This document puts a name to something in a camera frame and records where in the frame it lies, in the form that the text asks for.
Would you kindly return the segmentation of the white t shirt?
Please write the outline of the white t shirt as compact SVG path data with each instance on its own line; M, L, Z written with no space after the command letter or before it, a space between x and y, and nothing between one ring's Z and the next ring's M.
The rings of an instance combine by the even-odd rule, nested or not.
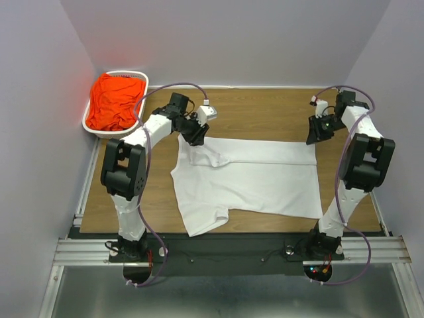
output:
M315 147L304 142L207 137L191 146L179 136L171 176L190 237L226 224L231 209L323 215Z

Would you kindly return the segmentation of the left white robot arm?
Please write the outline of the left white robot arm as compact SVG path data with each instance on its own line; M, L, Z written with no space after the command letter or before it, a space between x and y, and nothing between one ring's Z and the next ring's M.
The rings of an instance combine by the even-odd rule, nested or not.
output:
M148 255L147 226L139 213L152 148L163 138L178 132L191 146L201 146L208 121L217 111L207 99L196 111L187 111L191 99L173 93L167 105L155 109L147 122L130 135L108 141L101 169L101 184L111 196L119 222L118 239L106 243L112 261L140 262Z

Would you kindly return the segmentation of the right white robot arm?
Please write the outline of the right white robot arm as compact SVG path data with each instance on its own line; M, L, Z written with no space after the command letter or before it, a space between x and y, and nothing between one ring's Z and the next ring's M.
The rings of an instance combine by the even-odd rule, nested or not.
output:
M328 102L318 95L310 101L315 113L308 118L308 145L329 140L338 130L348 131L335 173L334 199L305 242L305 251L312 258L342 254L341 238L350 217L357 205L384 182L396 147L395 141L383 137L372 121L374 101L357 100L357 92L353 87L339 88L332 113Z

